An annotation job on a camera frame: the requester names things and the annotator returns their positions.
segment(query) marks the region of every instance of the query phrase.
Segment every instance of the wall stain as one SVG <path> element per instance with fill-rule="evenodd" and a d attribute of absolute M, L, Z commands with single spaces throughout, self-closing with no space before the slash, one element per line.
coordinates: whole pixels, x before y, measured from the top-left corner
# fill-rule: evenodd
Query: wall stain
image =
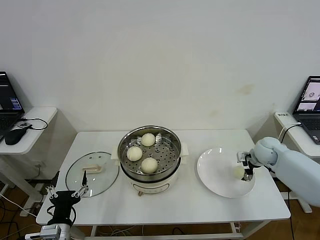
<path fill-rule="evenodd" d="M 217 115 L 219 115 L 219 110 L 212 110 L 210 113 L 209 113 L 209 116 L 210 117 L 212 117 L 212 118 L 214 118 L 214 117 L 216 117 Z"/>
<path fill-rule="evenodd" d="M 252 91 L 255 88 L 255 84 L 251 83 L 251 84 L 246 84 L 243 87 L 240 87 L 236 90 L 236 93 L 241 94 L 241 95 L 249 95 L 252 93 Z"/>

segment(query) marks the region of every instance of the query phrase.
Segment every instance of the glass lid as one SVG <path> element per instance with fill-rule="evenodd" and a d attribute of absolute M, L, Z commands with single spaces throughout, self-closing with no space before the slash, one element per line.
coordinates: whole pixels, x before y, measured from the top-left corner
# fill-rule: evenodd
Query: glass lid
<path fill-rule="evenodd" d="M 66 174 L 65 184 L 68 190 L 80 189 L 85 171 L 89 190 L 84 197 L 89 198 L 111 187 L 118 176 L 119 167 L 107 152 L 98 151 L 84 155 L 69 168 Z"/>

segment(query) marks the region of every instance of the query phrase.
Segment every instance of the laptop screen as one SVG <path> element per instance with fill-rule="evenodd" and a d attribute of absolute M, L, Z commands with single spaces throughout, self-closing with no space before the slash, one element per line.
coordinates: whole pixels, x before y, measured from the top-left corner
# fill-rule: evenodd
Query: laptop screen
<path fill-rule="evenodd" d="M 320 113 L 320 76 L 310 76 L 308 78 L 294 111 L 298 113 Z"/>
<path fill-rule="evenodd" d="M 0 113 L 23 111 L 5 72 L 0 71 Z"/>

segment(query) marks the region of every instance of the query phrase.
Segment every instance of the stainless steel steamer basket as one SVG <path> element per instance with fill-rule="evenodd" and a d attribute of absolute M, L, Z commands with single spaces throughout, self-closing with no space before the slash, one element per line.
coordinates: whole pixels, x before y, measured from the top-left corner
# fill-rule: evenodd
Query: stainless steel steamer basket
<path fill-rule="evenodd" d="M 141 138 L 144 134 L 151 133 L 155 136 L 155 144 L 143 146 Z M 130 161 L 127 158 L 129 148 L 136 146 L 142 150 L 142 158 Z M 133 180 L 142 183 L 156 183 L 171 176 L 180 165 L 181 142 L 171 130 L 161 126 L 142 126 L 126 134 L 118 145 L 118 158 L 121 168 Z M 156 172 L 147 174 L 142 172 L 141 163 L 144 159 L 156 159 L 158 168 Z"/>

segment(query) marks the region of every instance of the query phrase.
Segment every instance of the laptop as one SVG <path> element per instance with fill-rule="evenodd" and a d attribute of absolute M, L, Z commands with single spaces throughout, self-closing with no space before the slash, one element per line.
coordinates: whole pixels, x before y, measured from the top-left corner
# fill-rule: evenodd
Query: laptop
<path fill-rule="evenodd" d="M 320 145 L 320 76 L 309 76 L 293 117 L 312 140 Z"/>
<path fill-rule="evenodd" d="M 0 141 L 24 113 L 6 72 L 0 71 Z"/>

